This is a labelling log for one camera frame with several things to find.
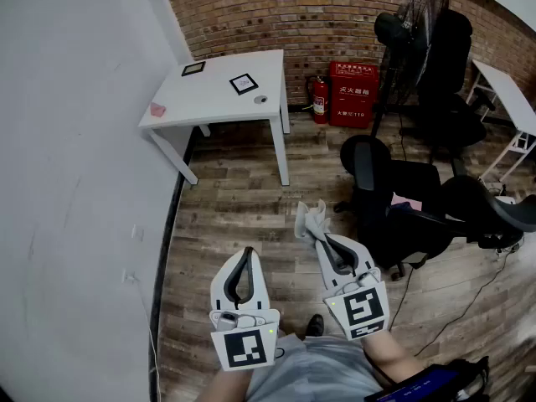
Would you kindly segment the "light blue shirt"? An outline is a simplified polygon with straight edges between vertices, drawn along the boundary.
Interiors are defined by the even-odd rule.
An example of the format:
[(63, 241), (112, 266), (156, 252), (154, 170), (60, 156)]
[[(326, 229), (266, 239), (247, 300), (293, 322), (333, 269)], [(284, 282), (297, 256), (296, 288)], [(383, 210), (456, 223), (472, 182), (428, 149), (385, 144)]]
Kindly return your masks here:
[(382, 390), (360, 343), (291, 334), (277, 347), (284, 354), (253, 373), (246, 402), (364, 402)]

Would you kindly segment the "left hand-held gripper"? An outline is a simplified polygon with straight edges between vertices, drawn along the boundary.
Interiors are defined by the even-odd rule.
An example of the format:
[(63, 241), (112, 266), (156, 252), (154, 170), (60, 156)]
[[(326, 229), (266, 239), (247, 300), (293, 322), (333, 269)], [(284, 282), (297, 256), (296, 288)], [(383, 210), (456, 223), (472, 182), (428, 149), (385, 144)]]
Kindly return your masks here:
[[(237, 288), (246, 276), (247, 293)], [(260, 257), (253, 247), (232, 255), (213, 278), (210, 287), (211, 333), (221, 368), (224, 371), (257, 369), (275, 363), (280, 313), (270, 307)], [(245, 311), (224, 311), (222, 307)]]

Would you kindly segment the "tall black office chair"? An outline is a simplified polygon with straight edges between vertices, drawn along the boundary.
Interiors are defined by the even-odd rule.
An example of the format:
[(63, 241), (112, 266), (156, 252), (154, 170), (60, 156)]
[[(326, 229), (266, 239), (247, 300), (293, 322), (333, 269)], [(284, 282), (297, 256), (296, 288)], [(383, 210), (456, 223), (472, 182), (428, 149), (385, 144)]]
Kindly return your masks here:
[(487, 134), (477, 110), (495, 105), (479, 90), (467, 104), (459, 95), (464, 85), (466, 63), (472, 45), (469, 19), (447, 9), (436, 21), (424, 74), (417, 86), (418, 110), (413, 114), (415, 127), (405, 132), (430, 145), (429, 163), (441, 148), (457, 156), (464, 147), (482, 141)]

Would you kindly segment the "white trestle desk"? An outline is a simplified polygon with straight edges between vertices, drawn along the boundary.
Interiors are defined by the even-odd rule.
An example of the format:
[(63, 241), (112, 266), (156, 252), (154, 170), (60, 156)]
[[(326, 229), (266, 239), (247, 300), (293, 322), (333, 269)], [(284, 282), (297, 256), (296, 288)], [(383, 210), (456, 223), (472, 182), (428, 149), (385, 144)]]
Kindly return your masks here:
[(477, 76), (469, 90), (466, 103), (469, 104), (477, 92), (492, 92), (493, 97), (489, 102), (493, 105), (494, 101), (499, 99), (516, 129), (511, 141), (479, 176), (479, 180), (484, 183), (485, 177), (508, 152), (518, 153), (520, 155), (518, 160), (499, 178), (499, 182), (502, 183), (536, 148), (536, 111), (531, 108), (510, 75), (476, 59), (472, 60), (472, 64), (477, 68)]

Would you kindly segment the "person's right forearm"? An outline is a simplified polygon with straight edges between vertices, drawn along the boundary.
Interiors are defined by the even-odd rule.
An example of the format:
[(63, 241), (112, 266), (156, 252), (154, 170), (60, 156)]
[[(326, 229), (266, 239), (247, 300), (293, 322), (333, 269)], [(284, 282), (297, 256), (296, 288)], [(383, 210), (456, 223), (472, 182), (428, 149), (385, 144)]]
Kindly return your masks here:
[(407, 352), (389, 331), (372, 333), (361, 339), (363, 351), (382, 373), (395, 383), (425, 370), (425, 365)]

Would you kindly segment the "red fire extinguisher box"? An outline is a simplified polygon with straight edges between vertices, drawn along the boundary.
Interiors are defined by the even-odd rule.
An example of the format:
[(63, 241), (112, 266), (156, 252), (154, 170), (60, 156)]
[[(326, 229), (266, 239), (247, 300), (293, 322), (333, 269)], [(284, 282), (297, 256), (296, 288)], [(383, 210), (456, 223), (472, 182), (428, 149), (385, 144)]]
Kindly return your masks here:
[(366, 129), (379, 90), (378, 68), (371, 64), (332, 61), (330, 124)]

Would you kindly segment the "red fire extinguisher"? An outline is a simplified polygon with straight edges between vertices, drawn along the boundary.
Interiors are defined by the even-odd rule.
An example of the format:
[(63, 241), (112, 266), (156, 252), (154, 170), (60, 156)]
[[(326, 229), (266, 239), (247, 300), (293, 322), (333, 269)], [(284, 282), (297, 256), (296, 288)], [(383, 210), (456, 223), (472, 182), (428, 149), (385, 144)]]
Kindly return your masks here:
[(317, 124), (328, 123), (329, 84), (320, 75), (309, 76), (306, 81), (307, 94), (310, 101), (313, 119)]

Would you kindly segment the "white round device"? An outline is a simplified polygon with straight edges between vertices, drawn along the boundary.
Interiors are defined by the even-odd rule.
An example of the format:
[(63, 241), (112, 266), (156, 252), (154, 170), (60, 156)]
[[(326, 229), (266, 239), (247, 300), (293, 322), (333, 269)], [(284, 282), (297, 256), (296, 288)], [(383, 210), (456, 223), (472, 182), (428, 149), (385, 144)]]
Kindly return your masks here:
[(497, 200), (505, 204), (515, 204), (516, 200), (514, 197), (507, 195), (506, 185), (500, 182), (484, 182), (482, 184), (487, 189), (487, 191)]

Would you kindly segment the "black frame white picture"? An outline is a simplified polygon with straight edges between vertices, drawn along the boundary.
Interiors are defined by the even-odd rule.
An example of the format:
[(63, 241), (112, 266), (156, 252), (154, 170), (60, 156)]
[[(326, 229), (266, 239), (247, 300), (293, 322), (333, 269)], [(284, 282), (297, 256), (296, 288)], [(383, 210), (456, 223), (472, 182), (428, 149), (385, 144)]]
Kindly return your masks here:
[(238, 95), (243, 95), (259, 87), (248, 73), (239, 75), (229, 80), (229, 82)]

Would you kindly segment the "white table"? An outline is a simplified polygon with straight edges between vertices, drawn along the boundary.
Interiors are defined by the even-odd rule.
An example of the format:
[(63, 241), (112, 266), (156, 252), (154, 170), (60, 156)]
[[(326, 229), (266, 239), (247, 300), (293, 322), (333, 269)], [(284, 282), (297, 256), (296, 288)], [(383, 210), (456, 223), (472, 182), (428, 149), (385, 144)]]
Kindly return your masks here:
[[(152, 102), (166, 106), (162, 117), (150, 114), (150, 105), (138, 127), (149, 135), (180, 174), (192, 185), (198, 178), (181, 154), (163, 135), (166, 128), (193, 127), (210, 135), (209, 125), (240, 121), (268, 121), (281, 177), (281, 184), (290, 184), (284, 136), (290, 132), (286, 98), (284, 51), (282, 49), (232, 54), (203, 60), (204, 71), (182, 77), (183, 67), (171, 70)], [(258, 88), (238, 95), (229, 80), (248, 73)], [(268, 100), (254, 103), (258, 95)]]

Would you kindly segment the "grey wiping cloth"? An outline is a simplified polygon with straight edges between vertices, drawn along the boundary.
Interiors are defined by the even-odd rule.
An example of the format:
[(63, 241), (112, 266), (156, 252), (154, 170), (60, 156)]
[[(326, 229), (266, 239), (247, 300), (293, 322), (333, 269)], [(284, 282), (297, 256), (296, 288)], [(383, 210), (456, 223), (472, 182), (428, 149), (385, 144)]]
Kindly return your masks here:
[(326, 242), (330, 223), (331, 219), (326, 217), (326, 204), (322, 199), (312, 208), (300, 201), (296, 209), (294, 235), (309, 245), (314, 245), (316, 241)]

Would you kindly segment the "phone with blue screen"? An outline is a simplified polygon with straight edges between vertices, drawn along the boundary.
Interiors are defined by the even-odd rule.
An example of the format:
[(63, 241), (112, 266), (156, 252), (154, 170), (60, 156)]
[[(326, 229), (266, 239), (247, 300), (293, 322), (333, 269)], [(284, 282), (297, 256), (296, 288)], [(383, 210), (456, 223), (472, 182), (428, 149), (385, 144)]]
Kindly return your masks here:
[(390, 389), (367, 396), (364, 402), (450, 402), (459, 381), (455, 369), (433, 364)]

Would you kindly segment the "person's left forearm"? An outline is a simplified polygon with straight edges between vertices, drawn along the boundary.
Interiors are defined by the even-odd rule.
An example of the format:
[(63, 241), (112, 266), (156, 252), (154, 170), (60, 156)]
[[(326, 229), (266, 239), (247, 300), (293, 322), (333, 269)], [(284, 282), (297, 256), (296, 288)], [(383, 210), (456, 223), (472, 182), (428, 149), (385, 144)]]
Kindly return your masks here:
[(220, 370), (195, 402), (245, 402), (253, 370)]

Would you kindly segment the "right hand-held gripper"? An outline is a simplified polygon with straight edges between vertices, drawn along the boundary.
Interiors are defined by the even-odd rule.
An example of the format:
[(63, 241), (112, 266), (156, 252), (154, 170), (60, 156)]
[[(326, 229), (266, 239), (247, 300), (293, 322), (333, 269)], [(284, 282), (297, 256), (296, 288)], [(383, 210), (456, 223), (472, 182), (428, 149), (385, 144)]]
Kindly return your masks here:
[(344, 335), (356, 340), (385, 330), (389, 322), (386, 285), (380, 269), (373, 268), (369, 250), (338, 234), (327, 234), (326, 240), (315, 242), (326, 287), (322, 297)]

